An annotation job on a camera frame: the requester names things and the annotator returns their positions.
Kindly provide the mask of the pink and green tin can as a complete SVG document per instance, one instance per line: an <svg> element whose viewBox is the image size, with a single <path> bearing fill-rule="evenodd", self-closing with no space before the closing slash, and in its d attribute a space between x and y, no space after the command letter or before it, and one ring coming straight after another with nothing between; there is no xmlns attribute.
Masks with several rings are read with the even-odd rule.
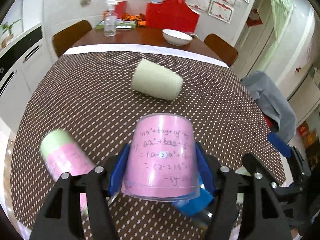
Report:
<svg viewBox="0 0 320 240"><path fill-rule="evenodd" d="M61 174L87 174L95 165L73 137L63 129L49 132L40 143L40 154L53 181Z"/></svg>

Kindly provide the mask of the pink cup with math writing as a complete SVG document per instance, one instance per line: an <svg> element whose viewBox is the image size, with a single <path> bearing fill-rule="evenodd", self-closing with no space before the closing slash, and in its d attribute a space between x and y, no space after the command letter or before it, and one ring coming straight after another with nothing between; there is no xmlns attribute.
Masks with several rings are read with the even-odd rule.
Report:
<svg viewBox="0 0 320 240"><path fill-rule="evenodd" d="M193 125L187 118L157 113L138 120L121 191L160 202L200 195Z"/></svg>

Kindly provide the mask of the pale cream ribbed cup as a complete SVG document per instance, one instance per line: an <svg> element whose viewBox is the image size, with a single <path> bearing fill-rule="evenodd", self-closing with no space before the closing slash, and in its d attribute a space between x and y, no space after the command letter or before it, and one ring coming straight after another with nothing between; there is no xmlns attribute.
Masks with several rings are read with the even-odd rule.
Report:
<svg viewBox="0 0 320 240"><path fill-rule="evenodd" d="M183 78L159 64L143 59L137 65L131 88L158 99L174 101L183 85Z"/></svg>

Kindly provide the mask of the grey jacket on chair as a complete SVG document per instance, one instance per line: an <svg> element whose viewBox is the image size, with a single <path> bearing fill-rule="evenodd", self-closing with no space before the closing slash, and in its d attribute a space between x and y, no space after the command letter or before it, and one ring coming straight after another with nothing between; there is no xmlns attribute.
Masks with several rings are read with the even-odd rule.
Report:
<svg viewBox="0 0 320 240"><path fill-rule="evenodd" d="M278 87L264 72L256 71L241 79L260 110L277 125L276 134L288 143L296 133L296 115Z"/></svg>

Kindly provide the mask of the brown wooden chair right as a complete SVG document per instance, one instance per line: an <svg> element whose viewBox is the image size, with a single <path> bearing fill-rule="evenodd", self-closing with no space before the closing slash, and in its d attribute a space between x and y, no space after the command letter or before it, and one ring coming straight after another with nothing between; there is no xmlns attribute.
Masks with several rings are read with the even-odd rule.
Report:
<svg viewBox="0 0 320 240"><path fill-rule="evenodd" d="M209 34L204 39L207 45L225 64L229 67L233 65L239 56L238 51L216 34Z"/></svg>

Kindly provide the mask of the brown wooden chair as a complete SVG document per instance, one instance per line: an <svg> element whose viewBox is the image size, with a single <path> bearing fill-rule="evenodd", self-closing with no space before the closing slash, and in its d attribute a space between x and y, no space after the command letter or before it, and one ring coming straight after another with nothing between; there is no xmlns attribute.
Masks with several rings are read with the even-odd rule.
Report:
<svg viewBox="0 0 320 240"><path fill-rule="evenodd" d="M87 20L81 20L56 33L52 37L52 44L57 57L61 57L75 42L92 30Z"/></svg>
<svg viewBox="0 0 320 240"><path fill-rule="evenodd" d="M229 67L233 65L239 56L238 51L216 34L209 34L204 39L207 45L225 64Z"/></svg>

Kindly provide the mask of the white ceramic bowl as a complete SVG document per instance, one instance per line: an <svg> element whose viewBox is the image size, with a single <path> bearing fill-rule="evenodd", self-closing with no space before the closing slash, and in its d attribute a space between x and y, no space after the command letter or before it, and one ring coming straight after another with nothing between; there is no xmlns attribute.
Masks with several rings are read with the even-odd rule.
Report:
<svg viewBox="0 0 320 240"><path fill-rule="evenodd" d="M162 34L164 39L172 45L175 46L185 46L192 41L192 37L186 33L172 30L172 29L163 29Z"/></svg>

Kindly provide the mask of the white cabinet with black drawer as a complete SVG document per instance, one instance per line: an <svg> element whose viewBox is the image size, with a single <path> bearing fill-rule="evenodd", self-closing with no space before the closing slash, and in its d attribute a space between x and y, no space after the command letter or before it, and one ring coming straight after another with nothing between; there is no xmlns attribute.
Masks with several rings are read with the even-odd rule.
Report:
<svg viewBox="0 0 320 240"><path fill-rule="evenodd" d="M33 92L51 66L40 24L1 51L1 119L12 131L17 132Z"/></svg>

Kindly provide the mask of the red gift bag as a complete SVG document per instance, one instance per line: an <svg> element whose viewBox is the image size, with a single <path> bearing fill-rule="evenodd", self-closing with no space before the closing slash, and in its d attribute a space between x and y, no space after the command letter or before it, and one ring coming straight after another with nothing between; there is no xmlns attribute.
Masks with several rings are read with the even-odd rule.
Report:
<svg viewBox="0 0 320 240"><path fill-rule="evenodd" d="M165 0L148 3L145 22L149 28L172 29L194 33L200 15L191 10L184 0Z"/></svg>

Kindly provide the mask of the brown wooden chair left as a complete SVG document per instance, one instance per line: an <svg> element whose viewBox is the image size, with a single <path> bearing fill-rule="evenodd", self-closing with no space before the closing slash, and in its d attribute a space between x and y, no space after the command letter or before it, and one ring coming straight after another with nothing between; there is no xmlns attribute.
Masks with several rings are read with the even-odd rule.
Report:
<svg viewBox="0 0 320 240"><path fill-rule="evenodd" d="M81 20L56 33L52 37L52 44L57 57L61 57L75 42L92 30L87 20Z"/></svg>

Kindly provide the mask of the green flat box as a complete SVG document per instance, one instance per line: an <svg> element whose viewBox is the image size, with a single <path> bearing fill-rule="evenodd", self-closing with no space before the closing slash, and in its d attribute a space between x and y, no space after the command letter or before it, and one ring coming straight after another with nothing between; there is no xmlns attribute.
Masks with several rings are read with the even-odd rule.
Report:
<svg viewBox="0 0 320 240"><path fill-rule="evenodd" d="M115 26L117 29L135 29L137 26L137 22L116 20ZM104 21L101 21L95 25L95 29L104 29L104 27L105 27Z"/></svg>

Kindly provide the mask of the potted green plant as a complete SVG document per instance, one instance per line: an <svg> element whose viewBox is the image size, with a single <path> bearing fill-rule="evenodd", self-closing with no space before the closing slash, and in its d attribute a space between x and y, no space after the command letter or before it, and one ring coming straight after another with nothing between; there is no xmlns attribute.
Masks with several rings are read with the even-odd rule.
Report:
<svg viewBox="0 0 320 240"><path fill-rule="evenodd" d="M1 29L3 31L3 34L6 33L6 32L9 33L7 35L7 37L5 37L4 40L1 42L1 48L2 49L4 49L7 46L7 43L13 39L14 35L13 35L13 32L12 32L12 28L16 23L20 22L21 20L22 19L20 18L18 20L15 20L11 24L9 24L8 22L5 22L5 23L1 24Z"/></svg>

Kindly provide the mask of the clear spray bottle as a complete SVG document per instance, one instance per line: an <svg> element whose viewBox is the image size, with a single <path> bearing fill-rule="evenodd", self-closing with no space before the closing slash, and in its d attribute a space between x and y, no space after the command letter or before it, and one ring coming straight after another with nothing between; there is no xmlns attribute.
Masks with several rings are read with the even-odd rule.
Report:
<svg viewBox="0 0 320 240"><path fill-rule="evenodd" d="M106 37L112 37L116 35L116 20L118 18L115 9L118 2L116 0L106 0L106 14L105 14L105 27L104 27L104 35Z"/></svg>

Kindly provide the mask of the white scallop wall hook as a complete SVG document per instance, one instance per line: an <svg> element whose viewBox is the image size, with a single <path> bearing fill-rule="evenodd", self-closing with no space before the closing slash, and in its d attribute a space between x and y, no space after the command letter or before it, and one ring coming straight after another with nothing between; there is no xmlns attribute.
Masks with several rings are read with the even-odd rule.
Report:
<svg viewBox="0 0 320 240"><path fill-rule="evenodd" d="M81 5L82 7L85 7L85 6L87 6L87 5L90 5L90 3L91 3L91 0L80 0L80 5Z"/></svg>

